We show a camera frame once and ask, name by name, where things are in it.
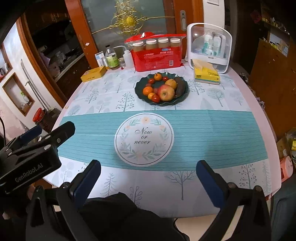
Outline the dark overripe banana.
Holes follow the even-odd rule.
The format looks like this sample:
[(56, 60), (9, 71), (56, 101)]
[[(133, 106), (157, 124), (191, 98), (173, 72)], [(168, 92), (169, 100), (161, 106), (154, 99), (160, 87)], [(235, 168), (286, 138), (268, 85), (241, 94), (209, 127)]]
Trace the dark overripe banana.
[(185, 81), (183, 78), (175, 77), (175, 82), (177, 83), (177, 88), (175, 90), (175, 97), (180, 97), (185, 93)]

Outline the small orange kumquat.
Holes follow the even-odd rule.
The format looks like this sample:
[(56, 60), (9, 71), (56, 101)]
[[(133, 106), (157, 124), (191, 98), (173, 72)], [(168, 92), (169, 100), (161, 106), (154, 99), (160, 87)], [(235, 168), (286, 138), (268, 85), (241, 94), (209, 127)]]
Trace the small orange kumquat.
[(152, 100), (153, 96), (155, 96), (156, 94), (154, 92), (150, 93), (147, 97), (149, 100)]

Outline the pink appliance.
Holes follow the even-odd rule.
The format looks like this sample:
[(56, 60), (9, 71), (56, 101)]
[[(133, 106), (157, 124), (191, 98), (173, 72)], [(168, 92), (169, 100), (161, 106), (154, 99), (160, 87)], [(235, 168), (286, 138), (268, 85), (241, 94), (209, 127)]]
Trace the pink appliance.
[(280, 159), (281, 182), (285, 182), (293, 175), (293, 163), (290, 156)]

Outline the yellow flat box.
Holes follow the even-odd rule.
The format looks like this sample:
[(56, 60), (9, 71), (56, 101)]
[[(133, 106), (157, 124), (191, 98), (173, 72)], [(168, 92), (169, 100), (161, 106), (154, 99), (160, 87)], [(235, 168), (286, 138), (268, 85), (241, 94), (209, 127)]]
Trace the yellow flat box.
[(88, 82), (88, 81), (92, 81), (98, 78), (102, 78), (106, 73), (106, 67), (105, 66), (101, 66), (101, 67), (97, 67), (97, 68), (93, 68), (90, 70), (87, 70), (82, 76), (81, 76), (81, 80), (82, 82)]

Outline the small metal can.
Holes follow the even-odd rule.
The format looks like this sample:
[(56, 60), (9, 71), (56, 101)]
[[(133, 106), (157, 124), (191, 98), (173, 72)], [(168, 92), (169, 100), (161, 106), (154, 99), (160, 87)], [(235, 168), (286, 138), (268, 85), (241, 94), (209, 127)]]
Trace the small metal can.
[(106, 70), (109, 70), (110, 67), (109, 67), (109, 64), (108, 64), (108, 61), (107, 61), (107, 58), (106, 57), (102, 57), (102, 62), (106, 68)]

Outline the white blue small carton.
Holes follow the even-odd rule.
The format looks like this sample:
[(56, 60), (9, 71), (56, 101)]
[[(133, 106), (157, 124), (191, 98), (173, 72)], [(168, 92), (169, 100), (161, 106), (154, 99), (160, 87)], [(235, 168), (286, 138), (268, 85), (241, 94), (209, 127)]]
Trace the white blue small carton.
[(96, 59), (97, 64), (98, 64), (99, 67), (104, 66), (103, 58), (104, 58), (104, 52), (103, 51), (100, 51), (100, 52), (95, 54), (95, 59)]

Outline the orange mandarin in green plate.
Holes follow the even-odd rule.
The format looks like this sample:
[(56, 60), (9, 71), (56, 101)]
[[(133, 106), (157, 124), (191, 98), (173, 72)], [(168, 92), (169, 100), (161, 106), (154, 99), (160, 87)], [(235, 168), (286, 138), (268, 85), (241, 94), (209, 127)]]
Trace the orange mandarin in green plate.
[(144, 96), (148, 96), (150, 93), (153, 93), (154, 89), (151, 86), (147, 86), (142, 90)]

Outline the yellow tissue pack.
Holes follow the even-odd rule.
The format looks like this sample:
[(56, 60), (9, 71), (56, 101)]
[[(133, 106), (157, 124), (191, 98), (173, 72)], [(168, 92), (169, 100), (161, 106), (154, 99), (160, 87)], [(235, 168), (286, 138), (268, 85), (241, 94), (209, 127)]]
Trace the yellow tissue pack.
[(194, 66), (195, 81), (213, 85), (220, 84), (220, 76), (211, 63), (199, 59), (193, 59), (192, 63)]

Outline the dark green scalloped plate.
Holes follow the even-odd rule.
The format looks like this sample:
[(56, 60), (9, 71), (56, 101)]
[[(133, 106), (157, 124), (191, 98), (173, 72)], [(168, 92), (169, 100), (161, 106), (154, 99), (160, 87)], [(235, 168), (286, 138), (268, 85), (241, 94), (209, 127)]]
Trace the dark green scalloped plate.
[(168, 72), (149, 74), (135, 85), (137, 97), (148, 104), (174, 105), (189, 95), (189, 85), (183, 77)]

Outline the yellow lemon fruit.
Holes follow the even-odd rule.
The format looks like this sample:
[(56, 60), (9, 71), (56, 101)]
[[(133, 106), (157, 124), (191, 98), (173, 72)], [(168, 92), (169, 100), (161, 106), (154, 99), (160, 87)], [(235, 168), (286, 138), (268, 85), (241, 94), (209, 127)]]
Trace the yellow lemon fruit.
[(174, 79), (168, 79), (168, 80), (165, 82), (165, 85), (169, 85), (169, 86), (172, 87), (173, 89), (177, 89), (177, 87), (178, 87), (178, 84), (177, 84), (177, 82), (176, 82)]

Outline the red yellow apple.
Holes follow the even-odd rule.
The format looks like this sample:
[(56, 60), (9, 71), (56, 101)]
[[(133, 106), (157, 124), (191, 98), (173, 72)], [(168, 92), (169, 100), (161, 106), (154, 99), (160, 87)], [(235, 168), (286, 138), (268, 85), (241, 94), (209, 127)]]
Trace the red yellow apple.
[(160, 97), (161, 101), (171, 101), (175, 96), (175, 90), (169, 85), (164, 84), (158, 88), (158, 96)]

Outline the large orange mandarin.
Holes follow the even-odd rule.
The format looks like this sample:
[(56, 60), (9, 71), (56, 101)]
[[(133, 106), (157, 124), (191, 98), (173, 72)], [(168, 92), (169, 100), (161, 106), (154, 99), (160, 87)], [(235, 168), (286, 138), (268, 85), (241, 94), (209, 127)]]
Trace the large orange mandarin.
[(161, 75), (161, 73), (155, 73), (154, 74), (154, 80), (155, 81), (161, 81), (162, 80), (162, 75)]

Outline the white cosmetic storage box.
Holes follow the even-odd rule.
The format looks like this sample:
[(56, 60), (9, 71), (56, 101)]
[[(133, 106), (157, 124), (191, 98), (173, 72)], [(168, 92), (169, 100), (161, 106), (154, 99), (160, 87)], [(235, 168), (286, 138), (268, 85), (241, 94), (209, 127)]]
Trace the white cosmetic storage box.
[(208, 23), (187, 26), (187, 61), (194, 68), (198, 59), (213, 65), (218, 73), (227, 72), (232, 49), (232, 35), (222, 27)]

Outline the red tomato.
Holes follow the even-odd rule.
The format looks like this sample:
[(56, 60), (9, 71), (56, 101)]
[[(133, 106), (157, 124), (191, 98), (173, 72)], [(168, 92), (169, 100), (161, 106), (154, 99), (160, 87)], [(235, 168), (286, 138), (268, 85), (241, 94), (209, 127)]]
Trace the red tomato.
[(152, 97), (151, 97), (151, 100), (154, 102), (154, 103), (159, 103), (160, 102), (160, 97), (157, 95), (157, 94), (154, 94)]

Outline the red wall object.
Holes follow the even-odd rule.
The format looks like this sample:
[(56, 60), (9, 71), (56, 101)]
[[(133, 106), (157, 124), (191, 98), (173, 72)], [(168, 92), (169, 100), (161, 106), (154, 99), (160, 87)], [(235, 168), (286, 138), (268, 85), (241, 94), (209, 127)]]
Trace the red wall object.
[(35, 112), (34, 116), (33, 116), (32, 121), (34, 123), (39, 123), (43, 119), (45, 113), (46, 113), (45, 109), (38, 108), (37, 111)]

